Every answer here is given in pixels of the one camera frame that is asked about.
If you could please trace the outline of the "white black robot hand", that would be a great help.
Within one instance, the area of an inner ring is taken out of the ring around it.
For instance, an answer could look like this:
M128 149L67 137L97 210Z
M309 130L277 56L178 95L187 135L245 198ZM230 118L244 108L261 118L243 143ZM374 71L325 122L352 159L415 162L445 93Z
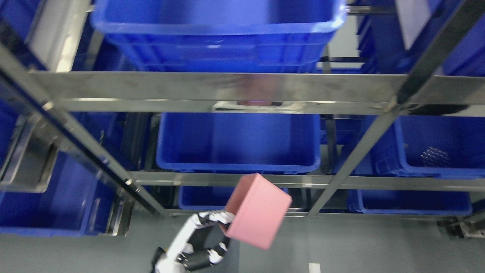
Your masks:
M212 210L194 213L187 218L167 250L159 247L151 261L153 273L191 273L221 263L231 239L225 235L212 247L206 240L213 228L228 228L235 220L233 213Z

